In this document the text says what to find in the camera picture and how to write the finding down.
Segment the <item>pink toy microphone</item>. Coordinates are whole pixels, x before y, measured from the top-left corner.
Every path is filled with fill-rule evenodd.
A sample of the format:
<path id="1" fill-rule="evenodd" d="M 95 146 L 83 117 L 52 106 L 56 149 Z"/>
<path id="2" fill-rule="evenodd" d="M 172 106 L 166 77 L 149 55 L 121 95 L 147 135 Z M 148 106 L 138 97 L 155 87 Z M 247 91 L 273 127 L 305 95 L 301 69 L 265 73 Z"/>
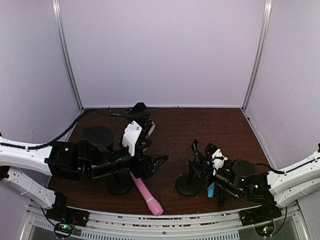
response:
<path id="1" fill-rule="evenodd" d="M 131 175 L 131 178 L 132 178 L 135 186 L 137 187 L 141 196 L 145 200 L 150 212 L 156 217 L 162 215 L 164 213 L 164 210 L 163 210 L 161 204 L 158 202 L 157 199 L 154 198 L 154 196 L 151 194 L 151 192 L 146 187 L 144 182 L 140 178 L 136 178 L 132 172 L 130 172 L 130 175 Z"/>

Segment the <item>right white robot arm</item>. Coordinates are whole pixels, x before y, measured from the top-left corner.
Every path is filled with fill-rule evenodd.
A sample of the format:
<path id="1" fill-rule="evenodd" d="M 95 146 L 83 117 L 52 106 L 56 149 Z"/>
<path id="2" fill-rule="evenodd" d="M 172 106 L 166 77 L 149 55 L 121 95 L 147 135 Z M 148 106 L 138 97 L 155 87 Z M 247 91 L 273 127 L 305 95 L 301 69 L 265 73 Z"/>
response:
<path id="1" fill-rule="evenodd" d="M 282 209 L 320 187 L 319 150 L 288 167 L 269 167 L 260 173 L 260 163 L 231 160 L 212 143 L 201 153 L 194 139 L 191 149 L 186 185 L 191 187 L 192 195 L 200 191 L 202 184 L 215 185 L 235 199 L 246 197 L 249 202 Z"/>

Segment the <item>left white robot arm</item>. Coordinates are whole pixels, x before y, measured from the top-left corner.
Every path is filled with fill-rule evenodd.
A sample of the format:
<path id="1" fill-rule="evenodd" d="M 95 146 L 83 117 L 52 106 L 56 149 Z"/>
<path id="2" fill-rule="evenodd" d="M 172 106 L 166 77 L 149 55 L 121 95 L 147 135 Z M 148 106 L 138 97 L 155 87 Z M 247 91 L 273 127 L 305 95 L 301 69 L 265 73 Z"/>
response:
<path id="1" fill-rule="evenodd" d="M 114 148 L 113 131 L 105 126 L 84 128 L 76 143 L 32 145 L 1 139 L 0 179 L 40 205 L 47 218 L 84 227 L 89 219 L 87 211 L 69 207 L 63 193 L 41 186 L 23 170 L 73 181 L 107 177 L 107 190 L 121 196 L 131 190 L 133 179 L 152 177 L 169 158 L 166 154 L 144 153 L 151 144 L 148 136 L 149 131 L 132 122 L 118 149 Z"/>

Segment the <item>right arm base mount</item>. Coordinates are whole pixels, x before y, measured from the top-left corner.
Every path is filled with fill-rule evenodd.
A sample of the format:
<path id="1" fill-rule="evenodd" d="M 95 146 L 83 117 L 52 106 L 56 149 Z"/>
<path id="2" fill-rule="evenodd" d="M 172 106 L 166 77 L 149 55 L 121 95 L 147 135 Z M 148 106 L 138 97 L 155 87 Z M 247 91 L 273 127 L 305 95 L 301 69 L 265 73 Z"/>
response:
<path id="1" fill-rule="evenodd" d="M 284 218 L 280 226 L 276 226 L 275 219 L 283 216 Z M 274 237 L 284 227 L 287 216 L 288 207 L 285 208 L 266 208 L 263 206 L 241 210 L 239 213 L 239 219 L 242 226 L 254 226 L 255 233 L 264 239 Z"/>

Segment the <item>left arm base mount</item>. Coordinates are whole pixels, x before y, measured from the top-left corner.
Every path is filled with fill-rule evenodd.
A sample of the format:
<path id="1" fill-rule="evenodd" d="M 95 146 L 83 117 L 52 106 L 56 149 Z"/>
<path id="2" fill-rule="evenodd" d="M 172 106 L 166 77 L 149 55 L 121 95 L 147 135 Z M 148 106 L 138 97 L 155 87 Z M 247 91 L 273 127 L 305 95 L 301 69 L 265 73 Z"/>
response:
<path id="1" fill-rule="evenodd" d="M 54 194 L 55 199 L 51 208 L 44 213 L 45 218 L 53 225 L 53 233 L 64 240 L 70 237 L 76 227 L 86 227 L 90 213 L 67 206 L 67 198 L 60 192 Z"/>

